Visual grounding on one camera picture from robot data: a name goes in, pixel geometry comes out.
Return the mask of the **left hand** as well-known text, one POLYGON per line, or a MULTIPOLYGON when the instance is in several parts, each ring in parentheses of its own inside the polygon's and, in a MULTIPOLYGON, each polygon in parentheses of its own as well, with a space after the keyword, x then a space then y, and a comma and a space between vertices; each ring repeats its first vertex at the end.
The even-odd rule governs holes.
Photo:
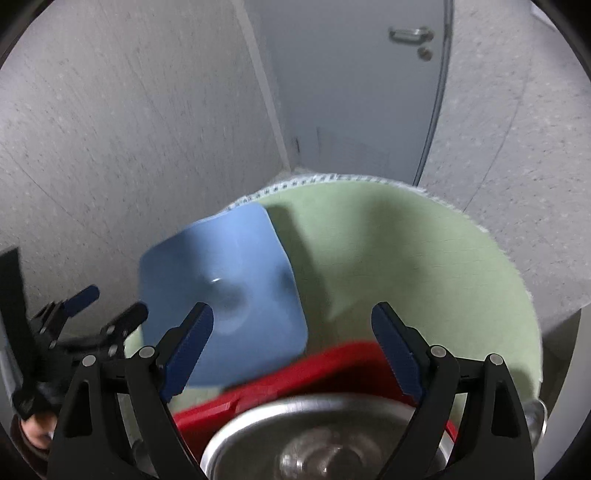
POLYGON ((50 450, 56 426, 57 416, 53 413, 33 414, 26 420, 15 416, 10 435, 19 447, 46 454, 50 450))

